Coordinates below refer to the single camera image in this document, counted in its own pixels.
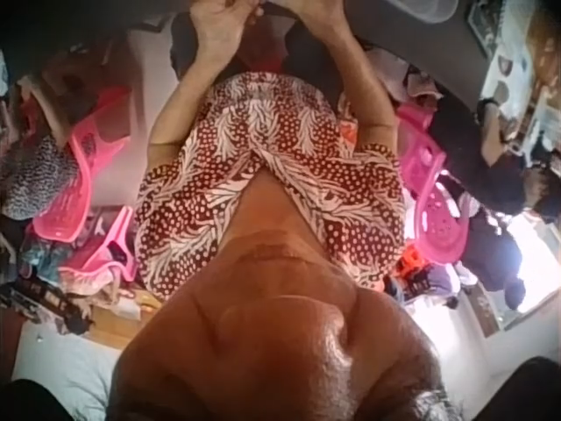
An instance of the hand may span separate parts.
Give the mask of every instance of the hand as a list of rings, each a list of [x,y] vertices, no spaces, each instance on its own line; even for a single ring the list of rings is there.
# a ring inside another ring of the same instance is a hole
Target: hand
[[[239,49],[245,23],[262,14],[259,0],[196,0],[191,18],[199,41],[197,56],[224,68]]]
[[[270,0],[292,11],[319,39],[346,25],[344,0]]]

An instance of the leaf pattern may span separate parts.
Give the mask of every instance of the leaf pattern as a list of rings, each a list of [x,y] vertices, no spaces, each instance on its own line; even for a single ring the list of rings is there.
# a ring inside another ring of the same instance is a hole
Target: leaf pattern
[[[395,157],[376,145],[354,153],[315,88],[248,73],[210,90],[179,159],[143,181],[135,246],[148,289],[168,299],[210,263],[263,168],[333,262],[359,285],[378,288],[403,244]]]

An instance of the patterned cloth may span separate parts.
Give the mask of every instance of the patterned cloth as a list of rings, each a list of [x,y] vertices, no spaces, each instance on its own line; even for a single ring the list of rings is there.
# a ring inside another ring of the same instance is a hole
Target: patterned cloth
[[[84,138],[86,155],[96,150],[91,136]],[[51,135],[14,143],[0,156],[0,211],[21,221],[35,218],[74,180],[78,163],[70,147],[60,150]]]
[[[246,73],[207,97],[179,158],[146,175],[136,250],[146,287],[169,298],[206,266],[252,178],[267,168],[333,262],[366,288],[403,245],[394,155],[353,152],[323,95],[285,75]]]

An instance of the pink plastic stool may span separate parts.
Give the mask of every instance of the pink plastic stool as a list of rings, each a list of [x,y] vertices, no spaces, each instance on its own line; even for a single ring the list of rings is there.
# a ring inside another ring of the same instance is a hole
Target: pink plastic stool
[[[455,219],[443,192],[437,186],[446,154],[424,131],[423,126],[418,120],[410,121],[408,117],[401,119],[401,134],[409,137],[408,149],[401,157],[401,177],[405,187],[417,194],[416,247],[426,259],[445,265],[458,261],[464,252],[469,226],[469,201],[465,201],[460,218]]]
[[[106,235],[94,235],[88,239],[59,270],[69,272],[75,278],[87,277],[95,280],[104,270],[115,268],[122,279],[134,281],[137,264],[126,245],[126,233],[132,215],[132,208],[124,206]]]
[[[120,139],[103,139],[97,119],[112,113],[123,101],[128,101],[129,95],[128,88],[104,90],[100,93],[92,114],[75,126],[68,143],[78,163],[78,175],[51,203],[48,210],[33,219],[33,228],[40,237],[71,243],[80,234],[88,216],[93,178],[131,139],[130,131]],[[87,137],[95,141],[96,150],[90,155],[83,148],[83,141]]]

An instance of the patterned dress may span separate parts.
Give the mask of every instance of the patterned dress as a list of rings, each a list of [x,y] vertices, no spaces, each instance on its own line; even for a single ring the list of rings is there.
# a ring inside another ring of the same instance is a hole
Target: patterned dress
[[[180,156],[142,183],[140,274],[168,299],[216,255],[252,178],[267,168],[332,261],[375,288],[403,246],[398,163],[384,146],[353,152],[323,95],[285,75],[246,73],[213,88]]]

